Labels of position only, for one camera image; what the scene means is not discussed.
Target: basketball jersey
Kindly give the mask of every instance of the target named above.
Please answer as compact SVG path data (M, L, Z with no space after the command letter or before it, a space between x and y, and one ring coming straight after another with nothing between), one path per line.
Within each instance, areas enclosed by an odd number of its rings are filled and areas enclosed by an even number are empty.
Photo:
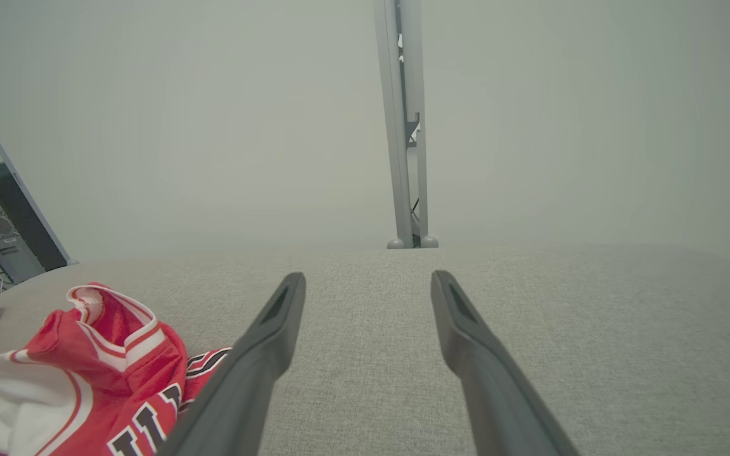
M0 354L0 453L157 452L229 347L190 360L167 324L90 283L22 350Z

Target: white wall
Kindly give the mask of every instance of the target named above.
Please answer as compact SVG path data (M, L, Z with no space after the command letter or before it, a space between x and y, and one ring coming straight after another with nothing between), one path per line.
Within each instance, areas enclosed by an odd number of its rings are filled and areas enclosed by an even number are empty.
M78 260L396 236L370 2L2 1L0 141Z
M425 0L430 232L730 259L730 1Z

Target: gray couch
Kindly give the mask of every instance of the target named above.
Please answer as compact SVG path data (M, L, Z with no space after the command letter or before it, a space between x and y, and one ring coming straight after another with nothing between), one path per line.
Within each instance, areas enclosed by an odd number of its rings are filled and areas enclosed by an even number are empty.
M68 288L145 303L192 354L232 343L281 278L306 305L260 454L475 453L429 297L447 269L587 456L730 454L730 263L664 246L260 252L83 263L0 295L0 352Z

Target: jersey lettering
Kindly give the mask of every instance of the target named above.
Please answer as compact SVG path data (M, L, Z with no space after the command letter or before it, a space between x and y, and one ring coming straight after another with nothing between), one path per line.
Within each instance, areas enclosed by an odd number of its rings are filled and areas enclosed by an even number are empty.
M179 404L182 401L182 388L179 384L171 384L171 386L160 392L159 396L162 400L171 404L175 413L179 413ZM131 419L139 432L145 435L153 453L159 451L162 443L167 438L157 416L158 413L154 407L145 402L134 414L134 418ZM131 425L126 426L116 438L109 442L109 450L114 456L142 456L142 452L137 446L137 434Z
M179 383L171 384L165 391L160 393L160 396L174 406L174 410L179 410L179 404L182 401L182 389L179 387Z
M151 449L154 453L162 447L162 442L165 441L165 431L162 430L160 422L157 419L157 411L151 407L148 402L145 402L142 407L137 410L136 415L133 418L134 424L139 429L140 433L144 433L148 438L148 443L151 444Z
M134 434L131 427L126 427L124 432L119 433L109 442L109 450L114 456L139 456L137 434Z
M192 367L192 369L188 369L188 372L185 374L186 378L194 378L197 376L205 375L208 372L211 372L215 369L215 366L218 366L219 361L221 361L228 353L232 350L232 347L223 348L221 350L217 350L214 354L212 354L209 358L207 358L206 361L204 361L201 365L201 367Z
M196 361L201 361L202 358L205 358L206 354L207 353L202 353L201 355L195 355L193 358L190 358L190 360L188 360L188 367L191 367L191 364L195 363Z

